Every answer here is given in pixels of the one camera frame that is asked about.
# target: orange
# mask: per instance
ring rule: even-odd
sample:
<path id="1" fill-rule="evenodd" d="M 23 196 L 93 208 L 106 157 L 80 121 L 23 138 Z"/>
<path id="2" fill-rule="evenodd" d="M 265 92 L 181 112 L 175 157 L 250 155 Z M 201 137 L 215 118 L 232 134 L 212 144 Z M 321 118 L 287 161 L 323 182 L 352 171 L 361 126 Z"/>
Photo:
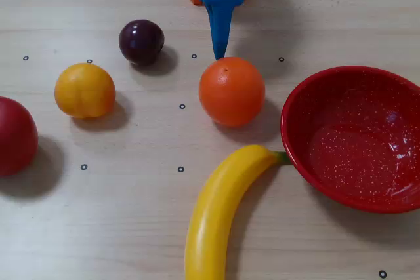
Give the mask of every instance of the orange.
<path id="1" fill-rule="evenodd" d="M 242 126 L 263 107 L 264 79 L 256 67 L 241 58 L 217 60 L 204 71 L 199 83 L 204 110 L 221 125 Z"/>
<path id="2" fill-rule="evenodd" d="M 109 113 L 116 101 L 111 76 L 94 64 L 74 64 L 64 70 L 55 85 L 55 101 L 67 115 L 99 117 Z"/>

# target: light wood grain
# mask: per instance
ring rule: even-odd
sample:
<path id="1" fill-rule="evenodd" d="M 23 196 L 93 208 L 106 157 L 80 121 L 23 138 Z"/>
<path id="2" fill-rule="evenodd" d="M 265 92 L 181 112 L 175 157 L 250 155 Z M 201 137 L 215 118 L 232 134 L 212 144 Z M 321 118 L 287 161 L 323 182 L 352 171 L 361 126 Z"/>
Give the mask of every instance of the light wood grain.
<path id="1" fill-rule="evenodd" d="M 283 149 L 282 105 L 314 72 L 362 64 L 420 84 L 419 17 L 419 0 L 247 0 L 235 10 L 227 56 L 261 70 L 268 101 L 248 127 L 226 130 L 198 100 L 214 59 L 204 8 L 189 0 L 0 0 L 0 95 L 31 111 L 41 136 L 34 164 L 0 180 L 0 279 L 183 279 L 189 217 L 211 171 L 244 144 Z M 165 32 L 161 75 L 136 72 L 119 52 L 119 31 L 136 18 Z M 94 123 L 65 116 L 53 97 L 60 72 L 87 59 L 119 91 L 114 114 Z M 368 280 L 379 270 L 418 279 L 419 229 L 420 212 L 351 210 L 282 167 L 238 210 L 228 279 Z"/>

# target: red bowl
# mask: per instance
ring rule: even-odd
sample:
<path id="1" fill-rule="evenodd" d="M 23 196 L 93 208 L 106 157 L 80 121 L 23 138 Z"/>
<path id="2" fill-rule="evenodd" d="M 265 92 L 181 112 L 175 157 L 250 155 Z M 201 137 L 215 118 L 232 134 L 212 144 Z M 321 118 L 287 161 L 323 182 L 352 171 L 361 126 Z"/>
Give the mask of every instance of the red bowl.
<path id="1" fill-rule="evenodd" d="M 282 111 L 282 139 L 299 173 L 353 208 L 420 207 L 420 88 L 362 66 L 324 70 L 300 83 Z"/>

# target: bowl rim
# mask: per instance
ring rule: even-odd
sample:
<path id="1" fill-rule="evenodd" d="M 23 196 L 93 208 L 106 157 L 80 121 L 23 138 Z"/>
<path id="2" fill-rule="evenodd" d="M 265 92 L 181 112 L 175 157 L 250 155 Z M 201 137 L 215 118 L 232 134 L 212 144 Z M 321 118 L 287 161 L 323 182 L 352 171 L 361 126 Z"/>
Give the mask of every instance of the bowl rim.
<path id="1" fill-rule="evenodd" d="M 363 202 L 351 200 L 347 196 L 342 195 L 340 193 L 337 193 L 332 188 L 321 185 L 317 180 L 315 180 L 313 175 L 303 167 L 303 164 L 301 163 L 299 157 L 297 156 L 297 154 L 293 151 L 293 148 L 291 147 L 290 139 L 289 139 L 289 131 L 288 131 L 288 127 L 287 127 L 286 122 L 287 122 L 287 116 L 289 115 L 291 105 L 294 103 L 294 101 L 296 99 L 296 96 L 302 90 L 304 90 L 308 86 L 309 83 L 311 83 L 315 80 L 319 80 L 321 78 L 333 75 L 337 72 L 347 72 L 347 73 L 359 72 L 359 73 L 363 73 L 363 72 L 366 72 L 366 71 L 368 71 L 370 73 L 375 73 L 375 74 L 378 74 L 378 75 L 384 75 L 388 78 L 397 80 L 400 83 L 407 86 L 408 88 L 410 88 L 412 90 L 416 90 L 420 94 L 420 87 L 417 86 L 416 84 L 412 83 L 411 81 L 409 81 L 409 80 L 407 80 L 407 79 L 405 79 L 405 78 L 403 78 L 399 75 L 396 75 L 395 73 L 392 73 L 392 72 L 389 72 L 389 71 L 386 71 L 386 70 L 382 70 L 382 69 L 379 69 L 379 68 L 373 68 L 373 67 L 367 67 L 367 66 L 339 66 L 339 67 L 333 67 L 333 68 L 328 68 L 326 70 L 319 71 L 319 72 L 314 73 L 313 75 L 307 77 L 302 82 L 300 82 L 292 90 L 290 95 L 287 97 L 287 100 L 286 100 L 286 102 L 283 106 L 281 119 L 280 119 L 280 134 L 282 136 L 284 148 L 285 148 L 291 162 L 293 163 L 295 168 L 298 170 L 299 174 L 310 185 L 312 185 L 315 189 L 317 189 L 318 191 L 320 191 L 321 193 L 328 196 L 329 198 L 331 198 L 334 201 L 337 201 L 337 202 L 339 202 L 343 205 L 352 207 L 354 209 L 358 209 L 358 210 L 362 210 L 362 211 L 366 211 L 366 212 L 383 213 L 383 214 L 384 213 L 396 214 L 396 213 L 403 213 L 403 212 L 408 212 L 408 211 L 418 209 L 418 208 L 420 208 L 420 200 L 418 200 L 417 202 L 414 202 L 414 203 L 407 204 L 407 205 L 398 205 L 398 206 L 389 206 L 389 207 L 382 207 L 382 206 L 379 206 L 379 205 L 369 205 L 369 204 L 366 204 L 366 203 L 363 203 Z"/>

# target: dark red plum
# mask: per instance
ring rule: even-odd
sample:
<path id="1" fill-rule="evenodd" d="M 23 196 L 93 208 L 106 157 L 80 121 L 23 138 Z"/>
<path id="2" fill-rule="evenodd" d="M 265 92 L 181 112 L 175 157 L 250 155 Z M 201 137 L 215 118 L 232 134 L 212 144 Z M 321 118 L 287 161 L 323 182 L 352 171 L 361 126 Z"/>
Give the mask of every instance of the dark red plum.
<path id="1" fill-rule="evenodd" d="M 119 34 L 119 49 L 124 57 L 139 66 L 153 64 L 164 42 L 162 29 L 149 20 L 131 21 Z"/>

